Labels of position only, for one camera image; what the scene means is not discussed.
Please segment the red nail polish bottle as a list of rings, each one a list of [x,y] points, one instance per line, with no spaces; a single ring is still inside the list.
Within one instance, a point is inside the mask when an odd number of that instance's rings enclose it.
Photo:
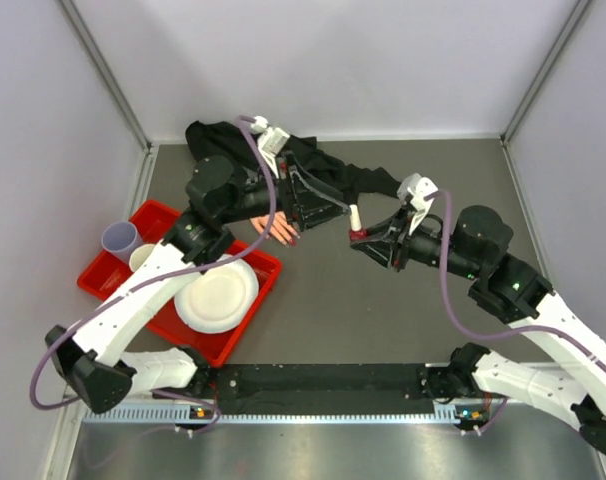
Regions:
[[[364,228],[349,231],[349,240],[351,243],[363,241],[368,237],[368,231]]]

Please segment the white nail polish cap brush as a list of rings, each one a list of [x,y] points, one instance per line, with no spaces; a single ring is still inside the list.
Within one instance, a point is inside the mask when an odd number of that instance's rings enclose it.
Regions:
[[[351,204],[349,206],[349,220],[350,220],[350,230],[354,232],[358,232],[362,230],[362,223],[360,218],[360,213],[358,206],[356,204]]]

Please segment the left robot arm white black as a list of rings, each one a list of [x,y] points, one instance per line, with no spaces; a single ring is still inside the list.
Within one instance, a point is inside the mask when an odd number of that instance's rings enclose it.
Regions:
[[[130,354],[127,347],[148,322],[233,244],[232,222],[281,210],[305,230],[348,212],[338,190],[306,172],[291,154],[251,181],[224,156],[198,162],[186,185],[188,208],[134,272],[88,318],[46,335],[59,376],[96,414],[127,396],[182,390],[199,396],[209,387],[206,362],[187,348]]]

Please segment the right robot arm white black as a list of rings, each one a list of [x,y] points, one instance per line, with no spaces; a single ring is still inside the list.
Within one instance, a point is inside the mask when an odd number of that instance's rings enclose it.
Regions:
[[[440,282],[450,275],[471,281],[469,297],[497,318],[507,337],[527,337],[562,369],[554,376],[510,361],[483,347],[488,334],[473,335],[450,361],[450,384],[459,394],[478,390],[526,403],[563,421],[606,455],[606,341],[569,308],[536,268],[508,253],[513,236],[493,209],[473,205],[458,219],[440,220],[440,230],[421,225],[412,205],[375,226],[361,225],[349,208],[350,246],[396,271],[408,261],[436,267]]]

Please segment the mannequin hand with red nails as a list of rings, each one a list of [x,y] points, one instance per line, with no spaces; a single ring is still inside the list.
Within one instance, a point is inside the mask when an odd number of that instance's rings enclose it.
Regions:
[[[269,222],[269,216],[254,217],[250,220],[252,227],[258,234],[263,234],[266,231]],[[268,238],[273,238],[283,245],[295,245],[299,238],[299,233],[294,226],[288,223],[283,212],[277,212],[267,234]]]

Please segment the black cloth garment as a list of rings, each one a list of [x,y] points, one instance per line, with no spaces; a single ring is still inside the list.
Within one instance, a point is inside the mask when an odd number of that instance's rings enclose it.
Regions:
[[[185,131],[185,139],[194,160],[224,156],[246,170],[257,172],[259,164],[255,152],[260,136],[253,133],[251,137],[251,140],[247,140],[238,126],[225,121],[211,124],[195,121]],[[340,191],[347,204],[357,203],[361,194],[395,198],[401,185],[382,167],[359,167],[324,152],[314,137],[292,135],[283,150],[293,153],[305,171]]]

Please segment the white paper plate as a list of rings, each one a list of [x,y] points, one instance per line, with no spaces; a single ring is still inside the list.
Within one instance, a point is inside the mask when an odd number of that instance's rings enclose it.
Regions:
[[[257,275],[238,259],[202,273],[175,295],[174,307],[191,330],[219,334],[241,324],[258,293]]]

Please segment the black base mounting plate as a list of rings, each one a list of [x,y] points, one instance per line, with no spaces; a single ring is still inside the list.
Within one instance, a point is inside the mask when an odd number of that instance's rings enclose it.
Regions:
[[[226,415],[425,413],[434,400],[481,399],[469,377],[424,364],[228,364],[198,374],[188,398],[213,399]]]

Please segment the purple plastic cup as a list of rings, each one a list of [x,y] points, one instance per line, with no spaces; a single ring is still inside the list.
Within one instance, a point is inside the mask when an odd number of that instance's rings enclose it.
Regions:
[[[142,238],[138,229],[129,221],[110,225],[101,236],[103,250],[125,264],[129,262],[132,253],[141,245]]]

